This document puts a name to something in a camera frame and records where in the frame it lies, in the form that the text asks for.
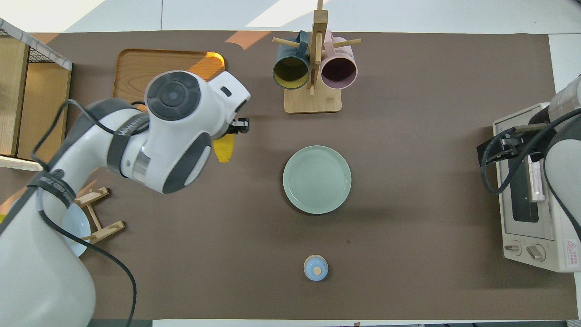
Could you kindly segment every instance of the wooden mug rack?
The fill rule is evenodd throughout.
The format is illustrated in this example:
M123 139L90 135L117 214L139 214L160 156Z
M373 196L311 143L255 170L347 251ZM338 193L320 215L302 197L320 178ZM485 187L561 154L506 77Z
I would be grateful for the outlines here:
M341 110L341 90L327 87L321 81L322 44L327 31L328 11L323 10L323 1L317 0L317 8L313 13L313 28L310 50L309 80L307 84L296 90L284 89L284 103L286 113L323 113ZM273 37L272 41L298 48L299 43ZM361 43L361 39L347 40L333 43L334 48L345 47Z

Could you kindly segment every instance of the wooden plate stand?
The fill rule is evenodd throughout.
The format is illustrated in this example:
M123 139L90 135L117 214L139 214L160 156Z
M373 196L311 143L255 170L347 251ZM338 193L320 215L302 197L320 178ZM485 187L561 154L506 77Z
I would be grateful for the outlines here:
M118 221L109 226L105 226L104 228L101 227L101 222L99 221L99 218L97 218L97 214L95 213L95 210L93 209L93 206L91 204L108 195L109 189L107 189L106 187L101 187L100 189L97 190L90 189L88 194L85 194L84 196L81 196L75 199L74 201L81 208L87 207L89 213L91 214L91 218L93 218L95 227L97 227L97 231L95 231L93 234L82 238L83 240L88 241L91 244L95 244L98 241L104 239L105 237L109 237L117 233L121 229L125 228L125 224L122 221Z

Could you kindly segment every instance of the table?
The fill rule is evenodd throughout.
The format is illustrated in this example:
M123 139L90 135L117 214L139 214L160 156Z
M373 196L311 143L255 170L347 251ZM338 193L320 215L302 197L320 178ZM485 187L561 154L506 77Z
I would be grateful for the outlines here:
M554 94L546 35L342 33L362 38L358 80L338 113L287 115L272 81L272 33L243 50L229 31L61 34L49 46L73 63L71 97L111 95L125 48L216 51L250 91L230 163L211 159L192 187L160 196L107 170L95 206L123 233L101 246L138 283L135 317L228 319L574 319L572 274L502 257L498 201L480 183L475 146L493 120ZM282 170L308 145L341 153L353 175L343 206L294 209ZM29 173L0 170L13 185ZM321 283L302 263L323 255ZM87 251L95 318L124 318L123 272Z

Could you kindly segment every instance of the mug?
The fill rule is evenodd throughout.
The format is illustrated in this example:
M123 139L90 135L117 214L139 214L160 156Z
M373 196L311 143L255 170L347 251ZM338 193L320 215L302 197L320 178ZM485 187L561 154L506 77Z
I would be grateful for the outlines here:
M357 65L350 45L334 48L333 43L346 41L342 37L333 37L331 31L325 33L325 42L321 54L321 80L336 90L353 84L357 78Z
M272 70L272 77L278 85L294 90L307 83L309 79L309 51L307 50L309 37L307 32L300 31L296 39L289 41L299 43L298 48L281 44L278 46L277 61Z

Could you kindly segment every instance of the dark teal mug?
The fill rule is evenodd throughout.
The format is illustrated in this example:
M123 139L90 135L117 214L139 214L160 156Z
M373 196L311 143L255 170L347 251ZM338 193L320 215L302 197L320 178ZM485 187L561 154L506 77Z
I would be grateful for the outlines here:
M287 39L299 43L298 48L281 44L278 46L277 61L272 70L272 77L283 88L294 90L307 83L309 80L309 51L307 50L309 37L307 32L300 31L293 39Z

